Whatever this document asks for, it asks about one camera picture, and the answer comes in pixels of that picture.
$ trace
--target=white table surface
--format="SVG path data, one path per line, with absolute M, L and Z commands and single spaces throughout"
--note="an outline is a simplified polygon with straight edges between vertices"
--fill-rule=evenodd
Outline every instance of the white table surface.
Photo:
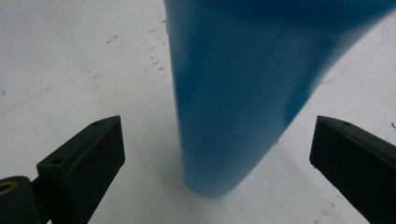
M 396 145 L 396 19 L 329 71 L 233 192 L 184 186 L 161 0 L 0 1 L 0 179 L 35 165 L 98 119 L 121 115 L 126 163 L 90 223 L 367 223 L 308 156 L 317 115 Z

